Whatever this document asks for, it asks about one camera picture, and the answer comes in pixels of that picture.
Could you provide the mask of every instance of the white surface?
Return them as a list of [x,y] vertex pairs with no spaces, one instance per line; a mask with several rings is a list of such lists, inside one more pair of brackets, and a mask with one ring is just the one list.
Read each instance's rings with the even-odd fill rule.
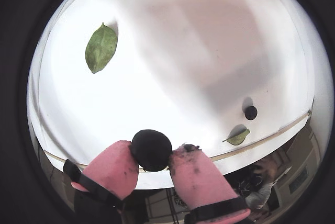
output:
[[[88,164],[141,129],[163,132],[174,149],[187,142],[218,155],[311,108],[312,56],[280,0],[67,0],[58,11],[34,55],[28,115],[42,148],[63,159]],[[92,74],[85,48],[102,22],[117,24],[119,41]],[[248,97],[259,113],[253,121],[242,112]],[[240,124],[251,131],[244,143],[222,143]],[[216,164],[223,174],[242,168],[303,125]],[[141,173],[137,189],[170,186],[162,171]]]
[[328,56],[313,22],[295,0],[281,0],[292,20],[304,48],[306,59],[314,66],[315,91],[310,126],[317,138],[321,159],[325,155],[334,117],[334,90]]

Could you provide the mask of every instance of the black strap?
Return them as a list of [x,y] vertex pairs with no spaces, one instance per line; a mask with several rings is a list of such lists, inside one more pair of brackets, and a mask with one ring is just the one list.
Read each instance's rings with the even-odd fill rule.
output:
[[81,186],[85,187],[95,199],[106,203],[108,205],[113,205],[119,210],[123,209],[123,202],[121,199],[116,197],[106,188],[100,186],[95,181],[91,180],[89,177],[82,174],[79,168],[70,160],[66,160],[63,171],[67,174],[73,182],[77,182]]
[[248,208],[241,197],[197,207],[185,216],[185,224],[195,224],[199,221],[218,218]]

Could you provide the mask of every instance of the person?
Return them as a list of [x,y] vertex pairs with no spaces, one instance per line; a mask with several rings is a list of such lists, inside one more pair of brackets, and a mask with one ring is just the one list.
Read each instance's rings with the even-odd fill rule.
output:
[[269,199],[277,164],[269,154],[257,162],[225,175],[234,190],[252,210],[261,209]]

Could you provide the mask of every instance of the dried leaf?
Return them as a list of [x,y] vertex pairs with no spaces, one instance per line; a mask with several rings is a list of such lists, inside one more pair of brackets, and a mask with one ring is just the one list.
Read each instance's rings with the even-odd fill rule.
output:
[[224,140],[223,142],[225,141],[228,141],[229,143],[231,143],[232,145],[240,145],[241,143],[243,143],[243,141],[245,140],[246,136],[250,133],[250,130],[249,129],[246,129],[244,130],[242,133],[234,136],[234,137],[231,137],[229,139],[226,139]]
[[113,57],[117,45],[117,35],[104,25],[91,36],[85,51],[85,59],[92,73],[101,71]]

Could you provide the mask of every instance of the black ball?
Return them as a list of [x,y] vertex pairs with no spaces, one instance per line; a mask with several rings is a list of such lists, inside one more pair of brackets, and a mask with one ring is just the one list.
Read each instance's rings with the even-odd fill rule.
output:
[[141,130],[132,139],[130,152],[145,171],[157,172],[168,166],[172,145],[161,132]]
[[247,120],[254,120],[257,116],[256,107],[249,106],[248,108],[245,109],[244,115],[247,118]]

